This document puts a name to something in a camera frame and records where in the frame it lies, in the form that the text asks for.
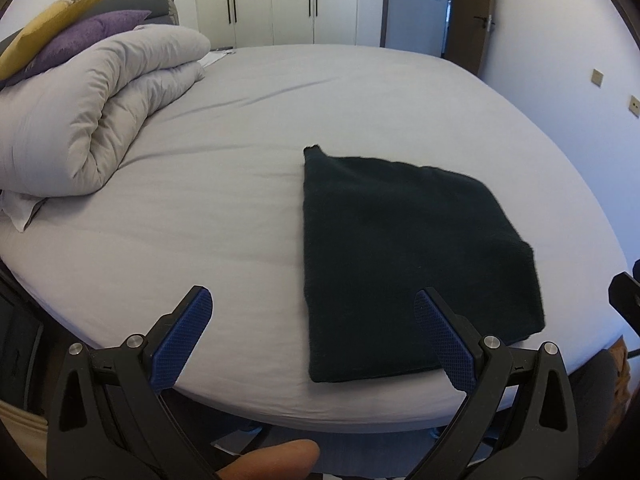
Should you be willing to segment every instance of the blue gripper pad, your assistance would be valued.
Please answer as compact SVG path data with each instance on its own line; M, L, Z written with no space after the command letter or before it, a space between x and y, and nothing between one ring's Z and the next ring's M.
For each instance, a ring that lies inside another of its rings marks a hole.
M200 288L152 356L149 385L156 394L174 386L212 314L211 293Z
M424 290L415 295L414 316L453 387L470 394L478 384L473 355Z

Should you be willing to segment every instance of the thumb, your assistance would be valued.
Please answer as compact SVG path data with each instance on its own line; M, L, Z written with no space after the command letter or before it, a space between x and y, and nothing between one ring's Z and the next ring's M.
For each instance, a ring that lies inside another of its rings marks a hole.
M320 448L311 440L294 440L242 455L217 472L222 480L305 480Z

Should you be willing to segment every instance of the mattress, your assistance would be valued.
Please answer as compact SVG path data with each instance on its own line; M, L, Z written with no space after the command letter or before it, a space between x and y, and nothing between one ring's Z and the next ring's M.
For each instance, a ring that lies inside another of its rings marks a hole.
M0 218L0 257L60 323L97 346L145 333L191 285L214 316L177 388L288 428L375 433L448 422L441 370L349 383L308 376L303 148L437 166L483 182L532 245L546 328L568 371L622 332L626 269L566 157L479 79L434 57L353 46L247 48L149 118L110 181L48 200L26 232ZM508 392L503 405L513 398Z

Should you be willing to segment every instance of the light switch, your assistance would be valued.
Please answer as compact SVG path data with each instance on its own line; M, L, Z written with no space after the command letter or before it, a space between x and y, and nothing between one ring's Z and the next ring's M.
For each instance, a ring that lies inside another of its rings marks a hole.
M631 102L629 103L629 110L636 117L640 117L640 101L636 96L631 96Z
M604 74L600 70L593 69L593 75L591 75L591 82L596 86L602 86Z

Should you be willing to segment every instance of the folded comforter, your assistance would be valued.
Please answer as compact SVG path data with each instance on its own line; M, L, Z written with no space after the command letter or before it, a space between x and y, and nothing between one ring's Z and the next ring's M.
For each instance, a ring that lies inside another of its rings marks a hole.
M204 76L195 30L142 25L0 92L0 189L34 197L100 189L145 119Z

